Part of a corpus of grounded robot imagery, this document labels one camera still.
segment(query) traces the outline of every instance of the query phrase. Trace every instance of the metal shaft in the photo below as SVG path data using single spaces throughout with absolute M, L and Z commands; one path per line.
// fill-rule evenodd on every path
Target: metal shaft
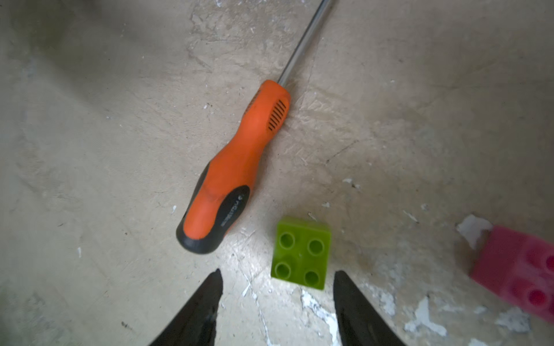
M 289 62 L 286 63 L 285 69 L 283 70 L 283 73 L 281 74 L 281 77 L 279 77 L 279 83 L 280 86 L 285 87 L 287 79 L 289 79 L 290 73 L 292 72 L 294 66 L 300 60 L 300 58 L 304 55 L 304 52 L 306 52 L 306 49 L 310 45 L 310 42 L 312 40 L 312 37 L 314 37 L 314 34 L 317 31 L 317 28 L 321 25 L 322 20 L 325 18 L 325 14 L 327 13 L 327 10 L 331 7 L 331 3 L 333 0 L 322 0 L 319 4 L 319 7 L 317 8 L 317 11 L 314 14 L 314 17 L 312 18 L 310 24 L 306 28 L 306 31 L 304 31 L 304 35 L 302 35 L 302 38 L 300 39 L 300 42 L 296 46 L 296 49 L 294 50 L 294 53 L 289 59 Z

